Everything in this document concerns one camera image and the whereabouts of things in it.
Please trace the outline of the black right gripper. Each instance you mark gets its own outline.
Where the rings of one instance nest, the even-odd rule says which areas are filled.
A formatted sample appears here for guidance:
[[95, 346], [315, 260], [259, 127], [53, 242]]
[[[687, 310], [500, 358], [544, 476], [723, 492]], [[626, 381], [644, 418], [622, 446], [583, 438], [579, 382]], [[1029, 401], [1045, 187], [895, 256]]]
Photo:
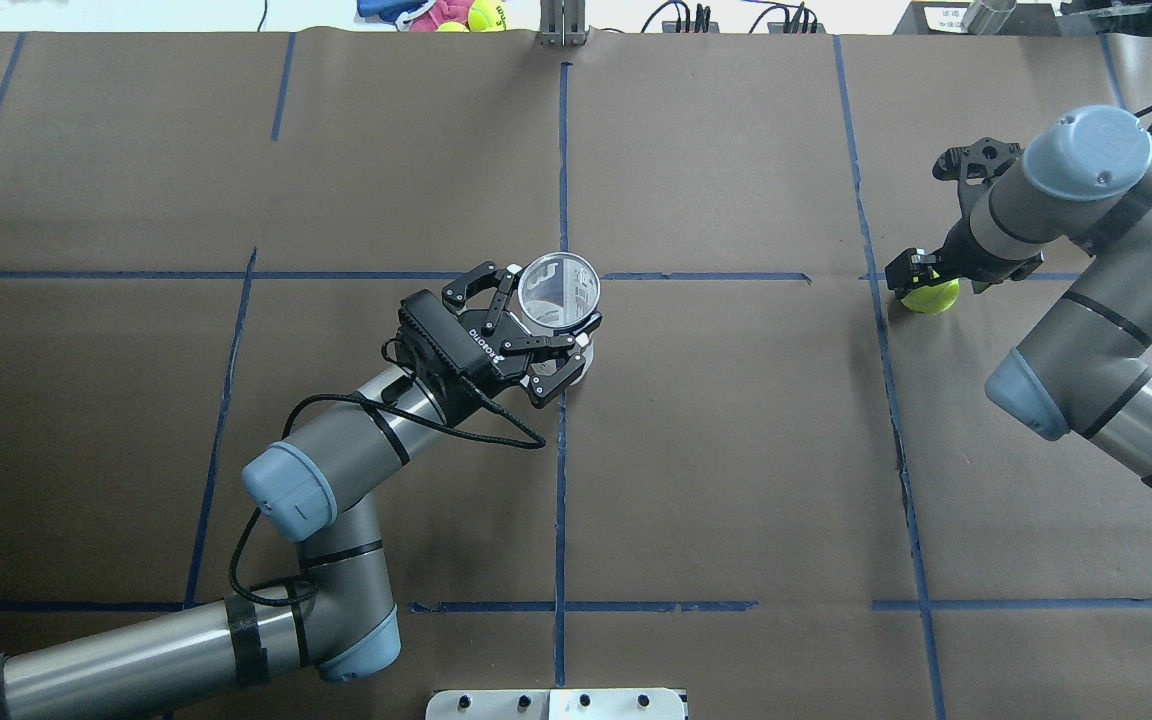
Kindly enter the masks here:
[[943, 279], [967, 278], [973, 283], [973, 293], [983, 293], [1005, 281], [1024, 281], [1043, 263], [1043, 251], [1021, 259], [1000, 258], [980, 245], [968, 222], [956, 222], [935, 252], [918, 247], [901, 251], [884, 266], [884, 283], [893, 295], [909, 296], [911, 291], [940, 286]]

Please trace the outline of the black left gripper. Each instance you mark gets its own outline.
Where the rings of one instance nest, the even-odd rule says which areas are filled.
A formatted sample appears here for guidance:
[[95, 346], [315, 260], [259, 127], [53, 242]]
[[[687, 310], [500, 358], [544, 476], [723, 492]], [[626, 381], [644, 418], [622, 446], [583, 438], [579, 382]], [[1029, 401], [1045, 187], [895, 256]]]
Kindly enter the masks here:
[[[484, 262], [444, 286], [442, 301], [433, 291], [420, 290], [399, 301], [397, 365], [424, 384], [439, 406], [470, 406], [476, 391], [495, 397], [517, 384], [517, 363], [525, 369], [518, 377], [536, 409], [548, 406], [585, 377], [594, 359], [593, 333], [602, 325], [602, 313], [556, 334], [526, 331], [502, 342], [502, 356], [485, 336], [502, 324], [506, 305], [520, 281], [521, 265]], [[457, 314], [467, 302], [492, 291], [480, 328], [467, 328]]]

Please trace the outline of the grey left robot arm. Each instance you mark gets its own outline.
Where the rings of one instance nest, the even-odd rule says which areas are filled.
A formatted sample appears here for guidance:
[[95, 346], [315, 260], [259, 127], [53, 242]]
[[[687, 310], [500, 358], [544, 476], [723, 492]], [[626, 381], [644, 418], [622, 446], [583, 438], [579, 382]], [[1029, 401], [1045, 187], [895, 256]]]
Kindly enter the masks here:
[[599, 278], [553, 252], [485, 262], [399, 301], [387, 367], [349, 393], [303, 397], [241, 473], [253, 511], [227, 566], [230, 593], [46, 650], [0, 653], [0, 719], [150, 719], [302, 667], [325, 682], [396, 661], [401, 630], [376, 510], [380, 484], [454, 437], [539, 450], [507, 407], [545, 407], [591, 361]]

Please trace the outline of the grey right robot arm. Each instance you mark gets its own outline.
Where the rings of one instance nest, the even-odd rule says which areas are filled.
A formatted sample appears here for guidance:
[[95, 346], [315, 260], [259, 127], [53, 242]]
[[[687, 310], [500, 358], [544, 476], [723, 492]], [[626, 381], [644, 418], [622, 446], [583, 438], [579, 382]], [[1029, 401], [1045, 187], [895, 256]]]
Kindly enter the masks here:
[[1047, 441], [1074, 433], [1152, 488], [1152, 132], [1128, 109], [1066, 111], [1026, 146], [984, 137], [934, 164], [960, 219], [937, 250], [884, 268], [897, 300], [967, 279], [1023, 281], [1069, 240], [1087, 268], [986, 382], [986, 396]]

